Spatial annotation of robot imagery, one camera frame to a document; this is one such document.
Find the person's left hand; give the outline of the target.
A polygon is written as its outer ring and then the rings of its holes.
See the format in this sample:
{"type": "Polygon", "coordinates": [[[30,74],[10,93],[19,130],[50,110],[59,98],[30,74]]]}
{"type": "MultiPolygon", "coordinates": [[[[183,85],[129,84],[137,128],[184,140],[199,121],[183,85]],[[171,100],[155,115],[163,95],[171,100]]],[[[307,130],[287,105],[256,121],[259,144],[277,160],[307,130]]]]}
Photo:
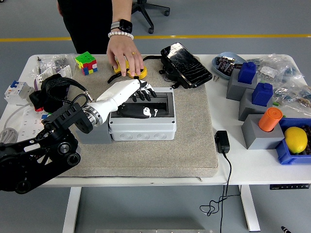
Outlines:
{"type": "Polygon", "coordinates": [[[143,58],[134,41],[125,35],[113,35],[108,42],[107,57],[111,66],[120,67],[121,75],[126,76],[126,61],[129,64],[131,75],[139,75],[144,68],[143,58]]]}

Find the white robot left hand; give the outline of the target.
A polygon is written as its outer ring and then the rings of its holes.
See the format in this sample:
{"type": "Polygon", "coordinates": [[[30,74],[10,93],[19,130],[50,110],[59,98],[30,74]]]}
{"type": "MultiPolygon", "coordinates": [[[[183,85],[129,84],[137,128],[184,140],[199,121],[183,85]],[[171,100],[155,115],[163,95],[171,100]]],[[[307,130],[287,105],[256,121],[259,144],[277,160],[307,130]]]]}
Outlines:
{"type": "Polygon", "coordinates": [[[136,93],[143,94],[142,100],[149,101],[149,94],[155,98],[157,97],[154,89],[148,82],[131,79],[114,83],[91,105],[99,113],[103,121],[105,121],[111,112],[116,111],[130,97],[135,97],[136,93]]]}

